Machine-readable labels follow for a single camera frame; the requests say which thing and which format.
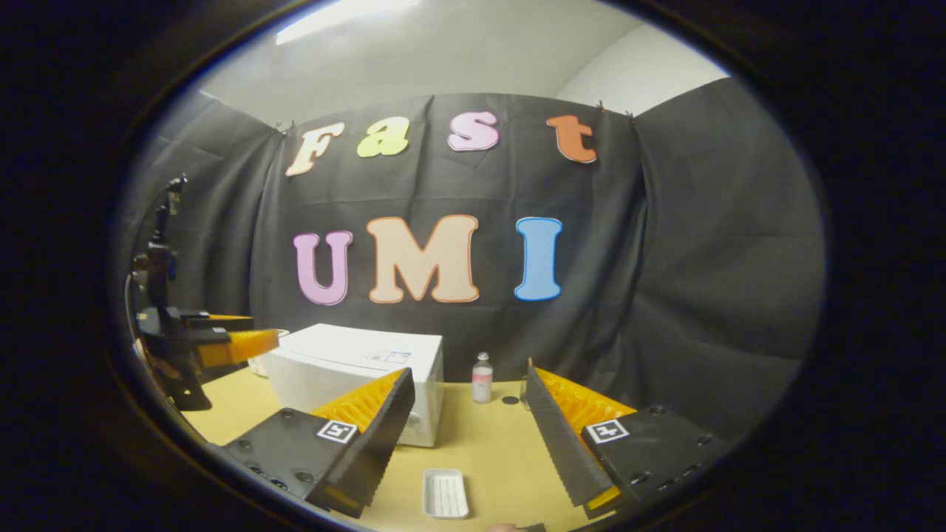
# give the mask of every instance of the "orange letter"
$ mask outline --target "orange letter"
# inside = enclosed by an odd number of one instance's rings
[[[444,216],[433,227],[424,250],[417,245],[404,219],[377,218],[368,222],[368,233],[377,243],[377,283],[368,293],[375,303],[397,303],[404,291],[397,288],[395,271],[401,273],[411,296],[420,301],[437,271],[437,286],[430,296],[441,303],[465,303],[480,297],[470,273],[470,239],[479,226],[472,216]]]
[[[591,128],[578,123],[578,116],[564,115],[549,118],[546,124],[555,128],[555,140],[558,150],[571,161],[593,163],[598,158],[595,150],[589,150],[582,144],[582,135],[591,136]]]

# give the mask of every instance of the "yellow letter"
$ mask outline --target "yellow letter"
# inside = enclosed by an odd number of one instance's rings
[[[411,121],[404,116],[392,116],[375,122],[368,128],[368,136],[358,144],[359,157],[397,155],[408,147],[408,128]]]

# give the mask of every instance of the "pink letter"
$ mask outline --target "pink letter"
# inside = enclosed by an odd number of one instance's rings
[[[332,286],[326,288],[315,277],[315,248],[319,236],[305,233],[292,240],[296,248],[296,266],[299,271],[299,288],[312,303],[337,305],[348,293],[348,244],[352,234],[348,231],[333,231],[325,235],[325,242],[332,250]]]
[[[496,122],[496,117],[488,112],[456,115],[450,120],[453,134],[447,137],[447,143],[456,151],[492,148],[499,142],[499,132],[489,126]]]

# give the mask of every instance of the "small bottle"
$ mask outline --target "small bottle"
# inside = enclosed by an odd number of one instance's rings
[[[493,393],[493,366],[489,365],[489,355],[480,353],[480,361],[473,365],[473,400],[489,402]]]

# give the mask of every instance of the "peach letter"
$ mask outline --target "peach letter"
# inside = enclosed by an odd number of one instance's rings
[[[472,216],[444,216],[433,227],[427,247],[417,245],[411,229],[398,217],[377,218],[368,222],[368,233],[377,243],[377,283],[368,292],[375,303],[397,303],[404,291],[397,288],[396,273],[401,273],[411,296],[420,301],[437,272],[437,286],[430,292],[441,303],[465,303],[480,297],[470,272],[470,240],[479,227]]]
[[[338,124],[303,133],[302,147],[296,153],[296,160],[292,163],[292,166],[286,168],[286,175],[291,177],[311,170],[312,155],[314,154],[316,159],[322,157],[322,154],[328,149],[328,142],[332,140],[332,137],[339,136],[343,131],[345,131],[345,125],[339,122]]]

